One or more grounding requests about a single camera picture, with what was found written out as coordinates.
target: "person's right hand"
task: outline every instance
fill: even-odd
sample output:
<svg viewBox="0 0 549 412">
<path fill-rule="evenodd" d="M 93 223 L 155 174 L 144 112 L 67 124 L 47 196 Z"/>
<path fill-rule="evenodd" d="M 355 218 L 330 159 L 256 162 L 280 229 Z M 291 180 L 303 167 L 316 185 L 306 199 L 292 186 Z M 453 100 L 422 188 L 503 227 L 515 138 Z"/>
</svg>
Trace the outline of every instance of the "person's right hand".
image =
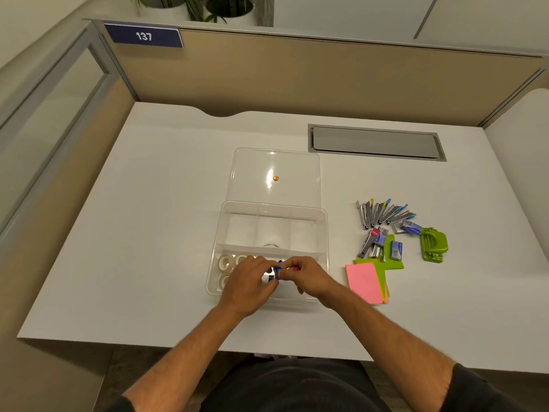
<svg viewBox="0 0 549 412">
<path fill-rule="evenodd" d="M 294 256 L 281 264 L 282 270 L 278 277 L 282 280 L 291 280 L 298 287 L 299 293 L 306 292 L 318 298 L 322 305 L 331 308 L 331 296 L 340 286 L 315 259 L 308 256 Z"/>
</svg>

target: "hand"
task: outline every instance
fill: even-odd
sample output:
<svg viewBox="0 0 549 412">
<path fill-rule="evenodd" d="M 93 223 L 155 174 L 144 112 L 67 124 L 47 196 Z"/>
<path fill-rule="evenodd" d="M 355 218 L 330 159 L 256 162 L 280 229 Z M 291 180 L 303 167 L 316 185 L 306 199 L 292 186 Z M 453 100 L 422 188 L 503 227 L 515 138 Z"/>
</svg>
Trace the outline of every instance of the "hand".
<svg viewBox="0 0 549 412">
<path fill-rule="evenodd" d="M 298 287 L 299 293 L 305 291 L 310 296 L 318 298 L 322 305 L 331 308 L 330 298 L 340 284 L 324 271 L 312 257 L 294 256 L 284 263 L 278 272 L 282 280 L 291 280 Z"/>
<path fill-rule="evenodd" d="M 263 256 L 246 257 L 229 276 L 217 306 L 234 313 L 238 321 L 253 314 L 278 286 L 276 279 L 266 285 L 261 283 L 263 274 L 275 266 L 278 262 L 266 260 Z"/>
</svg>

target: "forearm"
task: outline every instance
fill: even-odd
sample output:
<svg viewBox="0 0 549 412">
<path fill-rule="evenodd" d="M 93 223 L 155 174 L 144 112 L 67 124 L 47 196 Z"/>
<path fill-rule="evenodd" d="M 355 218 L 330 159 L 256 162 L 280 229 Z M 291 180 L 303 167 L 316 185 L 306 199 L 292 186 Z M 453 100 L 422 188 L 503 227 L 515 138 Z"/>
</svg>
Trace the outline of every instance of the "forearm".
<svg viewBox="0 0 549 412">
<path fill-rule="evenodd" d="M 240 319 L 213 308 L 202 322 L 124 394 L 136 412 L 180 412 Z"/>
<path fill-rule="evenodd" d="M 455 361 L 341 285 L 331 305 L 415 411 L 440 410 Z"/>
</svg>

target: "glass panel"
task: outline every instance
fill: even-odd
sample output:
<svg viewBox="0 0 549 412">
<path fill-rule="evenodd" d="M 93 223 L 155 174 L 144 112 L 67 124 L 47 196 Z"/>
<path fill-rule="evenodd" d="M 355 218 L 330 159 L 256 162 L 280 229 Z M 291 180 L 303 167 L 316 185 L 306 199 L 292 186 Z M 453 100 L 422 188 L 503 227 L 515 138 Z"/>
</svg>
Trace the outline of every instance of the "glass panel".
<svg viewBox="0 0 549 412">
<path fill-rule="evenodd" d="M 104 75 L 86 49 L 0 150 L 0 229 Z"/>
</svg>

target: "cubicle number sign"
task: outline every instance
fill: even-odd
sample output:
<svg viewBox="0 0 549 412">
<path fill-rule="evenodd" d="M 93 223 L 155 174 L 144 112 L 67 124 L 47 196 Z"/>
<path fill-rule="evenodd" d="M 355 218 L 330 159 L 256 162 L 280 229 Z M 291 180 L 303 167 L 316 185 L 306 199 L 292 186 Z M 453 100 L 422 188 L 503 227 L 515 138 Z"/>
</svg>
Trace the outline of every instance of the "cubicle number sign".
<svg viewBox="0 0 549 412">
<path fill-rule="evenodd" d="M 105 24 L 105 28 L 114 43 L 183 47 L 181 35 L 176 28 L 114 24 Z"/>
</svg>

